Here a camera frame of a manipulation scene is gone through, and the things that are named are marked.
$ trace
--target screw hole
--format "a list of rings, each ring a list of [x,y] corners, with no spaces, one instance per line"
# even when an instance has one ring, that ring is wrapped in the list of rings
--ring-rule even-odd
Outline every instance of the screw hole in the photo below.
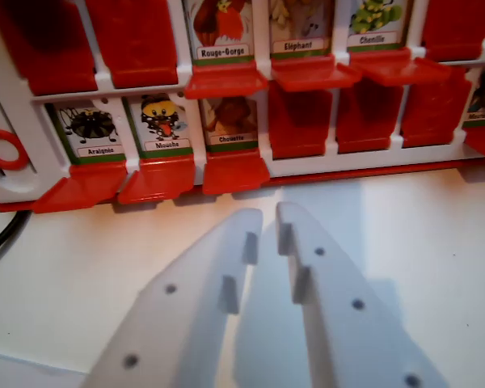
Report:
[[[365,308],[365,303],[361,299],[354,299],[352,301],[352,307],[356,310],[363,310]]]
[[[406,385],[410,387],[418,388],[422,386],[420,379],[415,374],[408,374],[404,378],[404,382],[406,382]]]
[[[170,293],[175,293],[178,287],[175,285],[166,285],[165,287],[165,293],[170,294]]]
[[[134,368],[138,364],[138,356],[136,354],[128,354],[124,357],[124,367],[126,369]]]

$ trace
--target white plastic frame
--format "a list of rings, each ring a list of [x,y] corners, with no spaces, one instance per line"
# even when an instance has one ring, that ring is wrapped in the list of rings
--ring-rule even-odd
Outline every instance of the white plastic frame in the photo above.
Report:
[[[104,64],[99,51],[90,16],[88,15],[84,0],[73,0],[78,6],[82,17],[86,36],[95,59],[97,73],[95,81],[97,91],[33,96],[28,88],[27,81],[19,77],[14,64],[6,50],[0,36],[0,105],[6,117],[0,110],[0,125],[2,129],[14,131],[23,143],[32,166],[22,171],[7,171],[5,176],[0,175],[0,203],[21,202],[39,199],[60,178],[69,176],[70,161],[57,138],[52,122],[50,121],[44,104],[74,99],[89,99],[97,108],[103,108],[114,117],[124,151],[126,153],[126,168],[131,174],[139,168],[139,156],[134,143],[133,135],[121,102],[121,98],[130,95],[151,94],[156,92],[177,93],[182,91],[192,76],[192,60],[188,44],[188,32],[180,1],[167,0],[174,29],[176,50],[178,54],[179,83],[170,86],[148,86],[139,88],[116,89],[111,80],[107,66]],[[413,57],[423,57],[425,49],[420,47],[425,14],[429,0],[415,0],[411,13],[410,28],[407,35],[407,47]],[[331,51],[338,62],[348,64],[347,53],[348,21],[351,8],[349,0],[335,1],[335,20],[332,34]],[[253,28],[254,36],[269,36],[268,1],[255,0],[253,2]],[[271,79],[269,39],[255,40],[255,61],[259,71]],[[471,67],[485,65],[485,40],[483,53],[478,60],[456,61],[449,65],[467,65]],[[268,136],[268,93],[260,91],[251,96],[258,104],[259,125],[259,151],[270,171],[271,177],[287,175],[304,175],[331,171],[350,171],[372,167],[402,166],[427,162],[444,162],[466,158],[477,158],[481,155],[463,144],[465,132],[462,130],[462,121],[454,131],[454,139],[448,145],[434,145],[429,147],[402,148],[403,138],[400,135],[400,125],[403,118],[404,107],[409,93],[409,86],[404,87],[403,99],[395,130],[391,135],[391,144],[388,150],[360,152],[353,154],[338,154],[338,144],[335,140],[335,127],[337,121],[340,90],[329,90],[333,95],[331,107],[331,122],[329,135],[326,140],[326,153],[323,156],[295,159],[273,160],[272,149]],[[102,99],[108,99],[104,105]],[[189,130],[193,139],[192,148],[196,163],[195,184],[202,184],[203,172],[206,163],[206,152],[200,111],[197,101],[184,100]],[[10,158],[7,146],[0,145],[0,155]]]

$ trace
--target red plastic base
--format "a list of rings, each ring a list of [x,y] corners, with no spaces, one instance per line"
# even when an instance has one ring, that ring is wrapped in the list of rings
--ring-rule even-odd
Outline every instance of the red plastic base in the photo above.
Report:
[[[316,182],[325,182],[328,180],[355,179],[355,178],[364,178],[367,176],[402,174],[407,172],[444,170],[444,169],[450,169],[450,168],[462,168],[462,167],[472,167],[472,166],[485,166],[485,158],[453,160],[448,162],[410,164],[406,166],[366,168],[362,170],[351,170],[351,171],[324,172],[320,174],[281,176],[277,178],[271,178],[268,182],[263,182],[261,187],[266,188],[266,187],[273,187],[273,186],[283,186],[286,184],[316,183]],[[195,186],[188,193],[198,193],[200,192],[201,189],[202,189],[201,186]],[[116,197],[112,196],[111,198],[108,198],[104,202],[113,202],[115,200],[116,200]],[[11,204],[0,204],[0,212],[6,213],[6,212],[17,212],[19,210],[31,210],[34,204],[35,202],[15,202]]]
[[[410,88],[401,124],[403,147],[437,146],[453,140],[471,83],[465,79],[465,69],[453,67],[452,71],[445,82]]]
[[[128,172],[124,162],[72,166],[63,178],[32,206],[34,213],[85,209],[116,195]]]
[[[210,154],[205,165],[203,193],[254,190],[267,181],[269,171],[258,150]]]
[[[255,63],[194,66],[194,74],[185,88],[188,99],[216,99],[253,95],[268,86],[268,80]]]
[[[385,87],[369,79],[341,89],[336,124],[339,152],[387,149],[402,97],[401,86]]]
[[[332,94],[328,91],[289,93],[270,82],[268,130],[273,158],[325,154],[331,104]]]
[[[407,48],[352,53],[350,66],[383,86],[443,82],[451,74],[448,66],[424,58],[411,59]]]
[[[272,76],[285,91],[314,91],[350,87],[361,72],[329,57],[272,59]]]
[[[140,170],[129,179],[118,200],[121,204],[172,200],[194,187],[195,176],[192,155],[141,161]]]

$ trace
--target green label strip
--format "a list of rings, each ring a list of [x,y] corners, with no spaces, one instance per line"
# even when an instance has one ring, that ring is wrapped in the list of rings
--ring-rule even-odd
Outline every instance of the green label strip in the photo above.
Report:
[[[377,51],[377,50],[396,50],[403,47],[402,43],[390,43],[390,44],[372,44],[370,46],[352,46],[348,47],[349,53],[363,53],[364,51]]]
[[[239,143],[207,145],[206,147],[208,152],[251,150],[259,147],[259,142],[257,140],[240,141]]]
[[[466,121],[463,128],[485,127],[485,120]]]
[[[320,57],[329,53],[329,48],[322,48],[320,50],[308,50],[308,51],[295,51],[290,53],[272,53],[273,59],[289,59],[289,58],[307,58],[307,57]]]
[[[230,63],[245,63],[253,61],[254,58],[255,57],[253,55],[246,55],[244,57],[232,58],[195,59],[192,62],[196,66],[227,65]]]

